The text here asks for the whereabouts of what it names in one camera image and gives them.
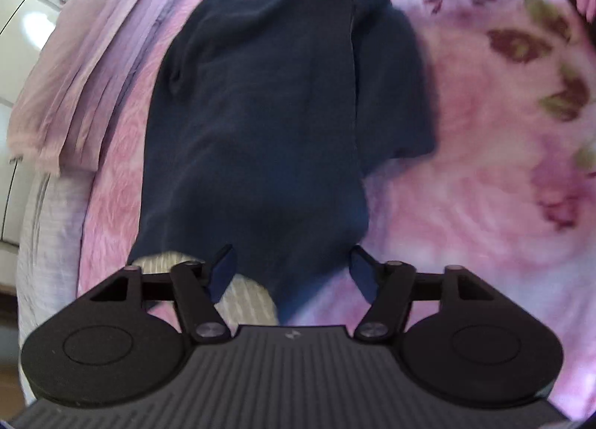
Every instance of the ribbed black surface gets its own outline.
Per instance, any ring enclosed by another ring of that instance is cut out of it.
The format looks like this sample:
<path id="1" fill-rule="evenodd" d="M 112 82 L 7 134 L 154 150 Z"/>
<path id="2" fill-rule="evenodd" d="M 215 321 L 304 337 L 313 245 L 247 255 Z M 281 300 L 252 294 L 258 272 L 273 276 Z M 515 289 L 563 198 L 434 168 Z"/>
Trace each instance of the ribbed black surface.
<path id="1" fill-rule="evenodd" d="M 143 400 L 81 410 L 38 401 L 15 429 L 537 429 L 564 418 L 546 401 L 467 409 L 427 394 L 384 347 L 344 328 L 244 327 L 197 349 Z"/>

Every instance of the tiled floor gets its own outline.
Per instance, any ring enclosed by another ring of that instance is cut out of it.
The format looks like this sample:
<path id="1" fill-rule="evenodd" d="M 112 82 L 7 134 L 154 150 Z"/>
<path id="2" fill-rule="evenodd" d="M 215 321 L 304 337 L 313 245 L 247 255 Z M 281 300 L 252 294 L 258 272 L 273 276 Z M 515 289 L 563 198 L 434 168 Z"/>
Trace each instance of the tiled floor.
<path id="1" fill-rule="evenodd" d="M 0 419 L 10 420 L 25 407 L 16 367 L 0 366 Z"/>

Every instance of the pink floral bedspread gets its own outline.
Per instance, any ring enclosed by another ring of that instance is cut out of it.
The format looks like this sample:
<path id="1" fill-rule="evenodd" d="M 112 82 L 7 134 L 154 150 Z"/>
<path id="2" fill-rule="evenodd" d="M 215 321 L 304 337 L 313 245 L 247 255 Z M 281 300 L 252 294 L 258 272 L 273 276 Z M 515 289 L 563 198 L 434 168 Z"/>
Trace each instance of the pink floral bedspread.
<path id="1" fill-rule="evenodd" d="M 107 147 L 79 292 L 120 268 L 135 239 L 154 79 L 200 1 L 180 0 L 163 25 Z M 586 416 L 596 410 L 596 58 L 582 25 L 565 0 L 392 1 L 425 44 L 440 146 L 367 180 L 364 245 L 422 271 L 463 264 L 545 322 L 565 348 L 552 400 Z M 366 309 L 344 272 L 295 322 L 353 328 Z M 416 303 L 412 316 L 433 309 Z"/>

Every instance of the metal screw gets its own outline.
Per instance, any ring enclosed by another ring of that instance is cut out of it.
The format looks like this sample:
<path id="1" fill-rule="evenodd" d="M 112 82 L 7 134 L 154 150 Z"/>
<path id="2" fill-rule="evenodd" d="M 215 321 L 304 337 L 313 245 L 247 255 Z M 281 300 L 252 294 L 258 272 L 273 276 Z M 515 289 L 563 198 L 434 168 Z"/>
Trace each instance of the metal screw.
<path id="1" fill-rule="evenodd" d="M 196 329 L 197 335 L 204 339 L 214 339 L 221 337 L 225 333 L 225 326 L 221 323 L 208 322 L 201 323 Z"/>
<path id="2" fill-rule="evenodd" d="M 366 339 L 378 339 L 387 333 L 389 333 L 389 328 L 378 322 L 368 322 L 358 327 L 358 334 Z"/>

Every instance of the navy blue cloth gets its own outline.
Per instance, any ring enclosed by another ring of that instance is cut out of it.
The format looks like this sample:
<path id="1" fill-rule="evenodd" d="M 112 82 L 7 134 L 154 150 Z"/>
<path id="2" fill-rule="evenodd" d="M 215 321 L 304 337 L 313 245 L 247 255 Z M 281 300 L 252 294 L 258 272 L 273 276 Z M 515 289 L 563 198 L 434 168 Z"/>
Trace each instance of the navy blue cloth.
<path id="1" fill-rule="evenodd" d="M 284 323 L 366 233 L 363 177 L 434 145 L 389 0 L 203 0 L 157 76 L 129 262 L 232 244 Z"/>

